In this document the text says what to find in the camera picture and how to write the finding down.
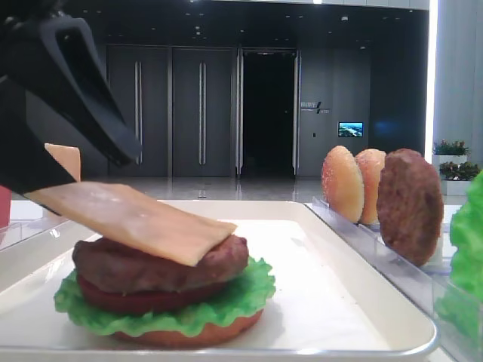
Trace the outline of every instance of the burger patty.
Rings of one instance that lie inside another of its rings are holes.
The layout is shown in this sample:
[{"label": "burger patty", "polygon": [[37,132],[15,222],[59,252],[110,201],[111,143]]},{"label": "burger patty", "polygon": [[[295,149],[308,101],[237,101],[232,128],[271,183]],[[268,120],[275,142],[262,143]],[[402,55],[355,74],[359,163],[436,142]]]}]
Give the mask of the burger patty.
[{"label": "burger patty", "polygon": [[79,241],[72,259],[77,274],[106,293],[184,292],[240,275],[248,266],[248,247],[245,238],[231,235],[192,267],[101,238]]}]

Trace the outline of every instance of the dark doorway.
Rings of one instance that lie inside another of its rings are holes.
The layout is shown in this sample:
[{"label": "dark doorway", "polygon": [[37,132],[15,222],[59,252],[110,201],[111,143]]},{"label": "dark doorway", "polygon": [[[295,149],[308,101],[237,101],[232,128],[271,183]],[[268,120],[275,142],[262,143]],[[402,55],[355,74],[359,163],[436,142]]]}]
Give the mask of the dark doorway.
[{"label": "dark doorway", "polygon": [[295,52],[244,55],[243,177],[294,177]]}]

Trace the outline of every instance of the white wall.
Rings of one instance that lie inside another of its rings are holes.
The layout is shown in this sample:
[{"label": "white wall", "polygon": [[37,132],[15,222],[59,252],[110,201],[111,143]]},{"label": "white wall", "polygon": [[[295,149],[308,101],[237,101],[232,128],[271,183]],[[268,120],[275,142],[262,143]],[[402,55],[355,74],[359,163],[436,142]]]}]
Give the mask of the white wall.
[{"label": "white wall", "polygon": [[435,133],[483,164],[483,0],[439,0]]}]

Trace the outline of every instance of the serving tray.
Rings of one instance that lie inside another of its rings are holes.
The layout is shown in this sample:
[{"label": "serving tray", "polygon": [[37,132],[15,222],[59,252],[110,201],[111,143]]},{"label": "serving tray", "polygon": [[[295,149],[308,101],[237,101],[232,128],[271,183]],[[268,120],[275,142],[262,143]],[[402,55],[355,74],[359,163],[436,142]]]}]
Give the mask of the serving tray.
[{"label": "serving tray", "polygon": [[307,206],[283,201],[166,201],[238,224],[277,292],[236,340],[197,351],[156,351],[91,335],[56,313],[76,241],[98,235],[73,222],[0,253],[0,360],[418,361],[438,347],[428,316]]}]

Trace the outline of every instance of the clear acrylic holder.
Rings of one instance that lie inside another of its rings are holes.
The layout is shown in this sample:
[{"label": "clear acrylic holder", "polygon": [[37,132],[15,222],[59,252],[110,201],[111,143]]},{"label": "clear acrylic holder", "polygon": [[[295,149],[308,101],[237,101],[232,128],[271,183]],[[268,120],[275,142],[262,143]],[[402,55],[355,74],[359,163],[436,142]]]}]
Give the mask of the clear acrylic holder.
[{"label": "clear acrylic holder", "polygon": [[312,210],[394,287],[438,324],[442,348],[458,362],[483,360],[483,304],[447,278],[426,274],[381,243],[378,227],[356,225],[313,198]]}]

